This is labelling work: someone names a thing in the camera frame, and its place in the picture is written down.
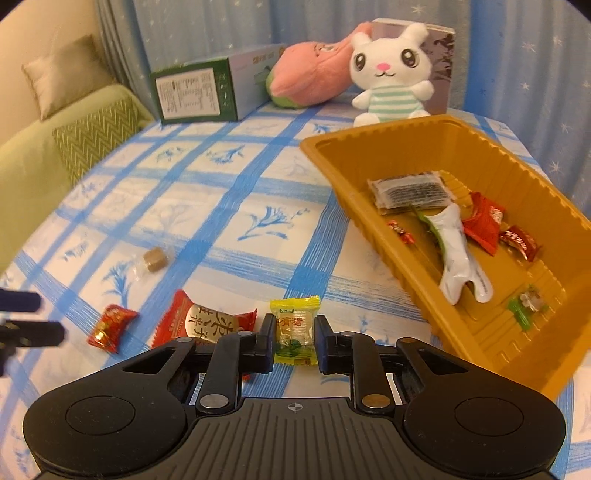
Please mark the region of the yellow green candy packet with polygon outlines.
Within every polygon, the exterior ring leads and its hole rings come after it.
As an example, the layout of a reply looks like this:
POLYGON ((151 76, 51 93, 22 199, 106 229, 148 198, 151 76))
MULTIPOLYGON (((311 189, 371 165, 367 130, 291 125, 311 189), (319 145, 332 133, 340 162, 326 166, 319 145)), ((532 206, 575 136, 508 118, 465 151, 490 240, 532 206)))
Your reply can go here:
POLYGON ((291 366, 317 364, 314 320, 320 307, 318 296, 270 301, 270 311, 276 319, 276 363, 291 366))

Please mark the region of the red round-label snack packet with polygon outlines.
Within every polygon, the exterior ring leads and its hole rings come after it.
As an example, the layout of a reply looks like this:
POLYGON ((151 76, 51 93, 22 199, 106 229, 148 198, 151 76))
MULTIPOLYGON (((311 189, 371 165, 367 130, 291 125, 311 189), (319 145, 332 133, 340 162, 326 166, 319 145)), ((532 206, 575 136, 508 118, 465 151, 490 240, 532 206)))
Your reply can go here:
POLYGON ((256 319, 257 310, 231 315, 194 303, 183 290, 177 290, 155 329, 151 348, 177 338, 192 338, 204 345, 216 344, 226 334, 252 332, 256 319))

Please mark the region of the red gold candy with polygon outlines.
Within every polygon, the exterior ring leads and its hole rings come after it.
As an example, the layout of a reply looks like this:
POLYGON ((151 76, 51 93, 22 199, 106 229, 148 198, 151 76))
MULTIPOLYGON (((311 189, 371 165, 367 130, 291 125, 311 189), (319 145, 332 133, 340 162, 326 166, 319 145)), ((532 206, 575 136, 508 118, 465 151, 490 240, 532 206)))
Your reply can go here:
POLYGON ((90 346, 116 354, 127 326, 139 313, 116 304, 108 305, 87 337, 90 346))

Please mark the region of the clear brown candy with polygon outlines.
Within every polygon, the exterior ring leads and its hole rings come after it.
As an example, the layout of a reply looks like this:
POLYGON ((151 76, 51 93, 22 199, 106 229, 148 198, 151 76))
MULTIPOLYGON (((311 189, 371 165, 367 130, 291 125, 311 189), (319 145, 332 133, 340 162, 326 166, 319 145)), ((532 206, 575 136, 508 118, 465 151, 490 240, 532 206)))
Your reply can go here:
POLYGON ((155 246, 131 257, 131 275, 135 281, 167 268, 175 258, 172 246, 155 246))

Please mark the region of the small red candy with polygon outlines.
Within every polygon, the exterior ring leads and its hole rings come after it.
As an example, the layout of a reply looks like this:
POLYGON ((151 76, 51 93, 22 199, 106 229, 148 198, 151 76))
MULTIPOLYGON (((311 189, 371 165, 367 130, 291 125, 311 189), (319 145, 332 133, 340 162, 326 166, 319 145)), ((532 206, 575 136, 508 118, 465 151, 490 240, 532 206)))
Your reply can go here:
POLYGON ((414 236, 407 231, 406 229, 404 229, 398 221, 396 220, 391 220, 388 222, 388 226, 389 228, 394 231, 399 238, 401 239, 401 241, 406 244, 406 245, 414 245, 415 242, 415 238, 414 236))

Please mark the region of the white green snack packet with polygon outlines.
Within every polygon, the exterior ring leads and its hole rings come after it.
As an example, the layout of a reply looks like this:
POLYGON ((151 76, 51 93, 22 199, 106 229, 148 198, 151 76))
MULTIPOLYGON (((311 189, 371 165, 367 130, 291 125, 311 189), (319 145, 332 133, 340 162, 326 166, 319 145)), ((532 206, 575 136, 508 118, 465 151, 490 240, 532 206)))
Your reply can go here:
POLYGON ((460 207, 451 203, 435 215, 415 210, 419 220, 435 235, 443 256, 443 274, 439 288, 451 305, 456 305, 466 283, 473 286, 478 303, 493 298, 494 289, 480 263, 468 248, 460 207))

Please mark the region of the black grey snack packet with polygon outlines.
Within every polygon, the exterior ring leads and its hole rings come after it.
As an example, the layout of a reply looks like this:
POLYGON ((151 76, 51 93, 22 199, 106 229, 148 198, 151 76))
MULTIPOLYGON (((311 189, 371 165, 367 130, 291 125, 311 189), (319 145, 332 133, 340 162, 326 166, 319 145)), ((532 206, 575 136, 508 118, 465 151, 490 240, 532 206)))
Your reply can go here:
POLYGON ((436 171, 369 180, 375 206, 383 214, 446 208, 456 197, 436 171))

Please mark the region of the clear green candy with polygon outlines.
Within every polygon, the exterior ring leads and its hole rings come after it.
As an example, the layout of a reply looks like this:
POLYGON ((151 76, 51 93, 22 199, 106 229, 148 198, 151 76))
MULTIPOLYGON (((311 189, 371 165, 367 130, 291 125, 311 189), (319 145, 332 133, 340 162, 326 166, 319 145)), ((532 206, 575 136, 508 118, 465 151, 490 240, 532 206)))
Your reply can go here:
POLYGON ((533 325, 533 318, 546 313, 549 306, 540 295, 539 289, 530 284, 524 291, 509 299, 507 309, 513 314, 521 329, 528 331, 533 325))

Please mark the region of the large red snack packet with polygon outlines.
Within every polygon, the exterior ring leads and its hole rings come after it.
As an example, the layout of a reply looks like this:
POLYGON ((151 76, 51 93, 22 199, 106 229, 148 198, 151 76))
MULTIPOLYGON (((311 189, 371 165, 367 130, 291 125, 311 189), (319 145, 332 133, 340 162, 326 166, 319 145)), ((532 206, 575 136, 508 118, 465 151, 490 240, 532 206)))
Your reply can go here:
POLYGON ((480 192, 472 191, 470 198, 472 214, 463 221, 464 233, 489 255, 495 256, 506 209, 480 192))

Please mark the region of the dark red candy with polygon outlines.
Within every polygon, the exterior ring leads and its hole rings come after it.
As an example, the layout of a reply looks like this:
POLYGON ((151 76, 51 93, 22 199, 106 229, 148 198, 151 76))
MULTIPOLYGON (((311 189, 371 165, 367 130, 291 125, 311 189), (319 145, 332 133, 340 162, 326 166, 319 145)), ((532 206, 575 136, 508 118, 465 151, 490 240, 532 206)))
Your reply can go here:
POLYGON ((533 262, 538 255, 540 245, 536 239, 518 225, 512 225, 500 232, 499 239, 517 250, 528 262, 533 262))

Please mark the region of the yellow plastic tray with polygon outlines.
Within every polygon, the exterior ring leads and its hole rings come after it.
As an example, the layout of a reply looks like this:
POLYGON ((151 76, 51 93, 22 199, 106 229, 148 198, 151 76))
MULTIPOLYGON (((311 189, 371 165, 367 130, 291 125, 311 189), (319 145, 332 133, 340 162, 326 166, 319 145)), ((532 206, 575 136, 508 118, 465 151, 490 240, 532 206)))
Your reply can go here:
POLYGON ((590 347, 590 223, 549 181, 449 115, 301 150, 448 351, 560 394, 590 347))

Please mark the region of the beige satin pillow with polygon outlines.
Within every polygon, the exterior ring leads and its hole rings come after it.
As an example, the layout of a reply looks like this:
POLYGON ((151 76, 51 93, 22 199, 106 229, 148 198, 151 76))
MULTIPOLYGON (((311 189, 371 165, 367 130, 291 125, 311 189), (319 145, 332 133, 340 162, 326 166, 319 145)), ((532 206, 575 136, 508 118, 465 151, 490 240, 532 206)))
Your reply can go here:
POLYGON ((21 67, 44 121, 92 92, 116 82, 101 60, 91 35, 21 67))

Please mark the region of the green white lying box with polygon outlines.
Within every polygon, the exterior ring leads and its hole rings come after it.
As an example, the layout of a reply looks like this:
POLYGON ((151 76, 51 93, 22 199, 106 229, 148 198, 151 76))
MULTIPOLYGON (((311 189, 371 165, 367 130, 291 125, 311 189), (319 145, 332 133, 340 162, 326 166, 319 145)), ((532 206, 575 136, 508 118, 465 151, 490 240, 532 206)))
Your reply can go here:
POLYGON ((286 47, 231 49, 150 74, 163 124, 240 121, 270 101, 266 79, 286 47))

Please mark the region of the white bunny plush toy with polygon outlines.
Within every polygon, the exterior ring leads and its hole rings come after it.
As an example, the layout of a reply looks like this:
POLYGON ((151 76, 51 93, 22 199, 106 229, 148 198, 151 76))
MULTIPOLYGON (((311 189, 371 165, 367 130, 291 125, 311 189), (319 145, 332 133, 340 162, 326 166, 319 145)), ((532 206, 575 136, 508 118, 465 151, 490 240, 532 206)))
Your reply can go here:
POLYGON ((353 34, 349 75, 361 93, 352 105, 360 111, 353 125, 362 127, 429 115, 434 95, 432 62, 422 50, 429 32, 423 23, 408 25, 397 38, 372 39, 353 34))

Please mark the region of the grey upright cardboard box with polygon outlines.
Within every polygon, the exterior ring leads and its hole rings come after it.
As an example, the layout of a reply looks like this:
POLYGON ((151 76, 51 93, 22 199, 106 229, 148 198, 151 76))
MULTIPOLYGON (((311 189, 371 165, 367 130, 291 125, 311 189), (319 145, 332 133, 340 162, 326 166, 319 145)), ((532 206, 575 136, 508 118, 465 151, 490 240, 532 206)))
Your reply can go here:
MULTIPOLYGON (((372 21, 372 38, 396 38, 411 24, 409 20, 376 18, 372 21)), ((426 23, 428 38, 422 45, 432 62, 430 81, 434 95, 426 103, 425 109, 432 115, 445 114, 450 103, 455 35, 453 28, 426 23)))

